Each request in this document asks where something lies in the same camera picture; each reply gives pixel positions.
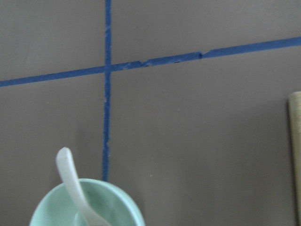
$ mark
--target blue tape line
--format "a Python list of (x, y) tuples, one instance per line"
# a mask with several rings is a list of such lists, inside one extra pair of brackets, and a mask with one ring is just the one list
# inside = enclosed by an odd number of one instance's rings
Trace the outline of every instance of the blue tape line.
[(111, 0), (105, 1), (105, 65), (104, 65), (104, 117), (103, 117), (103, 181), (108, 181), (110, 156), (111, 108)]
[(266, 42), (249, 44), (249, 45), (213, 49), (213, 50), (210, 50), (209, 52), (205, 53), (203, 55), (203, 58), (221, 57), (221, 56), (228, 56), (228, 55), (234, 55), (234, 54), (263, 51), (263, 50), (269, 50), (269, 49), (275, 49), (275, 48), (300, 46), (300, 45), (301, 45), (301, 37), (291, 38), (291, 39), (282, 39), (282, 40), (276, 40), (276, 41), (266, 41)]
[(0, 87), (20, 85), (20, 84), (26, 84), (26, 83), (32, 83), (32, 82), (38, 82), (38, 81), (65, 79), (65, 78), (97, 74), (97, 73), (103, 73), (103, 72), (104, 72), (104, 66), (91, 67), (91, 68), (80, 69), (80, 70), (75, 70), (75, 71), (59, 72), (59, 73), (54, 73), (54, 74), (44, 74), (44, 75), (37, 75), (37, 76), (20, 78), (20, 79), (11, 79), (11, 80), (0, 81)]
[(166, 56), (166, 57), (147, 60), (141, 64), (141, 67), (174, 64), (174, 63), (179, 63), (179, 62), (184, 62), (189, 60), (199, 60), (201, 58), (202, 58), (201, 52), (187, 53), (187, 54), (181, 54), (176, 56)]
[[(111, 65), (111, 71), (116, 72), (116, 71), (129, 70), (129, 69), (135, 69), (135, 68), (141, 68), (141, 67), (147, 67), (147, 66), (173, 64), (173, 63), (189, 61), (189, 60), (198, 60), (198, 59), (202, 59), (202, 58), (221, 57), (221, 56), (242, 54), (242, 53), (248, 53), (248, 52), (254, 52), (254, 51), (263, 51), (263, 50), (277, 49), (277, 48), (287, 48), (287, 47), (293, 47), (293, 46), (301, 46), (301, 37), (275, 40), (275, 41), (267, 41), (267, 42), (235, 46), (235, 47), (229, 47), (229, 48), (213, 49), (213, 50), (208, 51), (205, 54), (202, 54), (201, 52), (195, 52), (195, 53), (181, 54), (181, 55), (176, 55), (176, 56), (160, 57), (160, 58), (150, 59), (145, 62), (133, 61), (133, 62), (121, 63), (121, 64), (116, 64), (116, 65)], [(82, 75), (90, 75), (90, 74), (96, 74), (96, 73), (104, 73), (104, 71), (105, 71), (104, 68), (105, 68), (104, 66), (100, 66), (100, 67), (86, 68), (86, 69), (80, 69), (80, 70), (75, 70), (75, 71), (38, 75), (38, 76), (32, 76), (32, 77), (26, 77), (26, 78), (20, 78), (20, 79), (5, 80), (5, 81), (0, 81), (0, 87), (32, 83), (32, 82), (39, 82), (39, 81), (64, 79), (64, 78), (70, 78), (70, 77), (76, 77), (76, 76), (82, 76)]]

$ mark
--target plastic spoon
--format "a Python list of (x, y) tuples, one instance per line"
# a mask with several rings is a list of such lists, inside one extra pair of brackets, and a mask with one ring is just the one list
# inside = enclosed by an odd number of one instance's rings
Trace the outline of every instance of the plastic spoon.
[(57, 153), (56, 166), (71, 199), (85, 218), (88, 226), (111, 226), (111, 224), (97, 214), (87, 202), (80, 186), (72, 153), (69, 148), (64, 147)]

